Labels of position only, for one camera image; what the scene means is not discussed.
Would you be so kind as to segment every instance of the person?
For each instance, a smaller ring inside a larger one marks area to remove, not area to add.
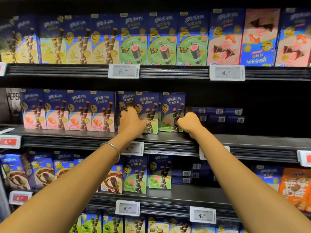
[[[132,107],[121,115],[118,134],[109,143],[13,212],[0,224],[0,232],[68,233],[118,160],[118,153],[140,136],[148,124],[139,120]],[[199,143],[248,232],[311,231],[309,219],[227,151],[194,113],[186,113],[178,125]]]

